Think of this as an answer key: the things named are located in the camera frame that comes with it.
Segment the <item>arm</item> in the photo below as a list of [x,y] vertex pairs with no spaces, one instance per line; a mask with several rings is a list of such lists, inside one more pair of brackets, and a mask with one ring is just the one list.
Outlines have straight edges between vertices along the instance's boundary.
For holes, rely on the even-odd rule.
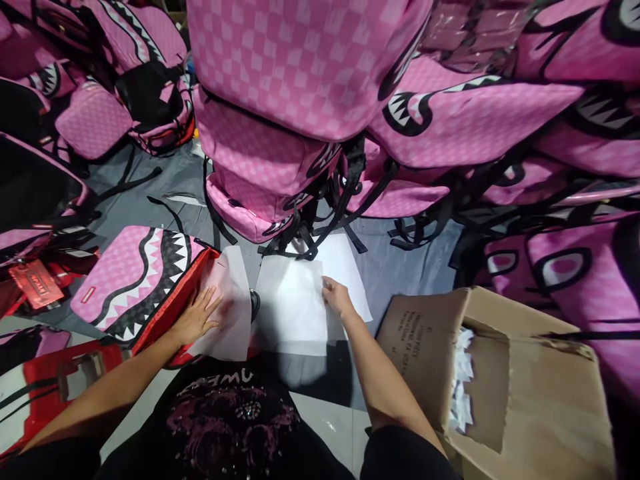
[[347,288],[333,279],[322,278],[325,302],[340,316],[347,331],[373,431],[385,425],[401,425],[444,455],[440,440],[409,387],[353,308]]
[[220,296],[208,306],[214,292],[215,287],[203,291],[195,302],[193,295],[188,303],[190,306],[170,330],[139,355],[118,365],[90,386],[32,438],[23,452],[70,437],[93,437],[100,445],[104,444],[151,380],[178,350],[218,325],[207,322],[222,301]]

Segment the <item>cardboard box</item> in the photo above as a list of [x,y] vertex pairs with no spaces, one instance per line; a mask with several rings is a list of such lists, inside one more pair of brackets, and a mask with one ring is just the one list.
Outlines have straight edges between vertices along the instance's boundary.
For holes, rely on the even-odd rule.
[[[460,326],[474,330],[465,383],[474,425],[447,427]],[[398,368],[465,480],[615,477],[597,358],[540,338],[578,329],[480,287],[392,298],[377,341]]]

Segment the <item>black t-shirt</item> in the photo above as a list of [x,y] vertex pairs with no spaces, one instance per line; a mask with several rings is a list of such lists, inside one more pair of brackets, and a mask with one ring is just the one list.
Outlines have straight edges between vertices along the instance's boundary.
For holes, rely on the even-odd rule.
[[[185,367],[140,430],[100,466],[99,448],[69,438],[32,448],[0,468],[3,479],[352,479],[300,418],[287,388],[259,360],[208,357]],[[456,479],[449,462],[413,432],[374,432],[361,479]]]

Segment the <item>white tissue paper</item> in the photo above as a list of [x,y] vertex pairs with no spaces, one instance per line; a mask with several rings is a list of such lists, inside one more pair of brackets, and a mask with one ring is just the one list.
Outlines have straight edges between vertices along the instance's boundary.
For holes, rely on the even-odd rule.
[[322,300],[323,264],[272,255],[262,260],[255,290],[260,310],[252,346],[298,355],[327,355],[327,310]]
[[227,247],[202,274],[201,291],[215,286],[211,302],[224,295],[222,303],[207,321],[221,322],[196,340],[188,352],[224,361],[244,361],[251,338],[251,296],[240,247]]
[[471,355],[466,352],[471,344],[473,331],[460,327],[460,334],[455,344],[453,362],[453,379],[451,380],[451,411],[449,412],[449,426],[461,433],[467,432],[467,425],[473,425],[471,415],[471,398],[465,393],[465,383],[473,378]]
[[[306,249],[307,247],[304,243],[298,245],[296,242],[292,242],[287,247],[287,251],[290,253],[301,253]],[[355,308],[356,312],[362,317],[362,320],[365,322],[372,321],[373,317],[371,316],[371,310],[369,310],[365,286],[362,283],[358,266],[355,263],[347,234],[333,233],[329,235],[324,242],[320,244],[315,261],[322,262],[323,275],[336,280],[336,282],[342,283],[349,289],[349,296],[353,308]],[[330,327],[332,325],[341,325],[340,319],[336,318],[332,312],[329,312],[329,316],[331,317],[329,321]],[[342,328],[329,329],[330,343],[335,344],[335,341],[345,340],[346,338],[347,334]]]

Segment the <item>person's left hand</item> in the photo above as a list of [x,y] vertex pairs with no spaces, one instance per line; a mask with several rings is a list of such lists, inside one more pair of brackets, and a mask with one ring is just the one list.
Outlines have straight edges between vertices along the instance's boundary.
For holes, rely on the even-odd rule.
[[207,306],[214,293],[215,287],[206,288],[193,301],[195,297],[193,292],[187,304],[189,306],[167,333],[176,336],[181,345],[189,345],[212,328],[220,326],[216,321],[207,322],[209,316],[222,302],[222,295],[220,295],[210,306]]

